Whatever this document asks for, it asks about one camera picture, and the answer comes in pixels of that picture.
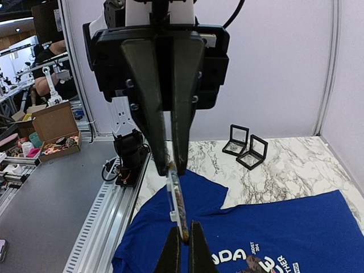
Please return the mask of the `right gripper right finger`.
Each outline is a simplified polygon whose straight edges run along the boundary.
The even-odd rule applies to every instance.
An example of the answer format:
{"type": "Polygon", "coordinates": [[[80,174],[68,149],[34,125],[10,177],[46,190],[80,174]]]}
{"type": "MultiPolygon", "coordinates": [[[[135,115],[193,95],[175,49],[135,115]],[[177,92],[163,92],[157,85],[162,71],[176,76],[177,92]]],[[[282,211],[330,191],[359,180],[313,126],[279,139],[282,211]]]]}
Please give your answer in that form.
{"type": "Polygon", "coordinates": [[[200,222],[191,222],[188,272],[218,272],[200,222]]]}

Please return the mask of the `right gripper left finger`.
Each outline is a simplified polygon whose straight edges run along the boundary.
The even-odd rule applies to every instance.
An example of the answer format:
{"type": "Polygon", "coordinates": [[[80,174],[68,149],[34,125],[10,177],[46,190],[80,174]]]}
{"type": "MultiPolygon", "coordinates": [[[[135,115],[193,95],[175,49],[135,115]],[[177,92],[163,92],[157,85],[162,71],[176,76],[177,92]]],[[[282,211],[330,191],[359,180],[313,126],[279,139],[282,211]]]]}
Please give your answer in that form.
{"type": "Polygon", "coordinates": [[[155,273],[181,272],[181,243],[179,228],[171,228],[155,268],[155,273]]]}

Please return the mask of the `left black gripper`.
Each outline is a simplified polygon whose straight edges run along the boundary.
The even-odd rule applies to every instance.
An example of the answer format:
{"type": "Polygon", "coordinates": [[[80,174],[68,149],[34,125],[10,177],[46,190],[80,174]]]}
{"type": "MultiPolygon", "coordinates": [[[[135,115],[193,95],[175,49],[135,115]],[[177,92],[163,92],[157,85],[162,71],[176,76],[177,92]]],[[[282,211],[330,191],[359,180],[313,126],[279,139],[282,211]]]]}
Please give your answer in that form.
{"type": "Polygon", "coordinates": [[[155,49],[152,40],[144,39],[152,37],[151,26],[108,28],[91,34],[87,23],[82,30],[90,69],[107,102],[118,97],[117,92],[126,89],[126,81],[132,78],[134,103],[139,105],[132,117],[149,142],[160,176],[168,169],[162,106],[171,109],[172,100],[173,156],[178,174],[184,174],[194,116],[192,100],[198,97],[198,109],[215,106],[229,64],[229,33],[221,26],[170,25],[169,30],[177,34],[215,34],[216,47],[206,48],[198,36],[173,39],[165,34],[153,37],[155,49]]]}

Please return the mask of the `round button badge brooch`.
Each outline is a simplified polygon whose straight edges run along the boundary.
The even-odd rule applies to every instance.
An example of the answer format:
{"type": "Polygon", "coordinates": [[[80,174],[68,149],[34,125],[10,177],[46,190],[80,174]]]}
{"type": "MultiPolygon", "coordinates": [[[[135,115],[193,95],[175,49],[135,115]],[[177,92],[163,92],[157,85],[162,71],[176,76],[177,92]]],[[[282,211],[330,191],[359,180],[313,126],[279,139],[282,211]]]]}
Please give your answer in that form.
{"type": "Polygon", "coordinates": [[[169,213],[170,219],[177,224],[182,242],[188,243],[189,230],[187,225],[187,214],[185,211],[180,179],[177,168],[173,162],[170,162],[168,166],[166,186],[171,209],[169,213]]]}

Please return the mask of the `blue printed t-shirt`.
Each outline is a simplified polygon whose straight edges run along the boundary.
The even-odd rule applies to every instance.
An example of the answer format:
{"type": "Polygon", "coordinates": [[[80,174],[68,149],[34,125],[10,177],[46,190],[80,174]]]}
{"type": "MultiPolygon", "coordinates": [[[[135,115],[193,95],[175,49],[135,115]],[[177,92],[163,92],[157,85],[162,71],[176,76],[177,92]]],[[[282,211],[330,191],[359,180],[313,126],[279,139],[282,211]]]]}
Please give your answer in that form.
{"type": "MultiPolygon", "coordinates": [[[[363,272],[363,234],[339,190],[221,209],[228,189],[194,172],[180,178],[188,221],[202,224],[219,272],[363,272]]],[[[135,215],[113,272],[153,272],[170,229],[166,186],[135,215]]]]}

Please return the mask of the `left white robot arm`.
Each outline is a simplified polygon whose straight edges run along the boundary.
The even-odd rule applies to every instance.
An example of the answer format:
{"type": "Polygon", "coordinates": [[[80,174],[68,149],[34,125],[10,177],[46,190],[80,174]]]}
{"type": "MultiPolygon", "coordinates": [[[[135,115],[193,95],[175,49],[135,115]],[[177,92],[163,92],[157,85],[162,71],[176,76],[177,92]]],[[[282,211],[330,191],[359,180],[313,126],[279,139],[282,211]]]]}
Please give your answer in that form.
{"type": "Polygon", "coordinates": [[[125,96],[158,174],[169,170],[164,113],[171,115],[177,174],[188,165],[197,110],[215,106],[228,70],[227,25],[198,22],[194,1],[106,1],[83,26],[86,54],[107,102],[125,96]]]}

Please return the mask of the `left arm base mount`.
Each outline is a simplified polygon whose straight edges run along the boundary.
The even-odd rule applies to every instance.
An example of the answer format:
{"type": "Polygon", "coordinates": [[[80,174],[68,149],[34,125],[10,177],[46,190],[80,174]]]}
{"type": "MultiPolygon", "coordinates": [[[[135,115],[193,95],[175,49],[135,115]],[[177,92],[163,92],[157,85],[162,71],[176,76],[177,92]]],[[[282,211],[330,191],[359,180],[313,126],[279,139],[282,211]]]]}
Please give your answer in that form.
{"type": "Polygon", "coordinates": [[[120,187],[135,187],[141,178],[142,168],[149,153],[150,147],[144,143],[131,155],[107,160],[101,171],[103,181],[115,182],[115,185],[120,187]]]}

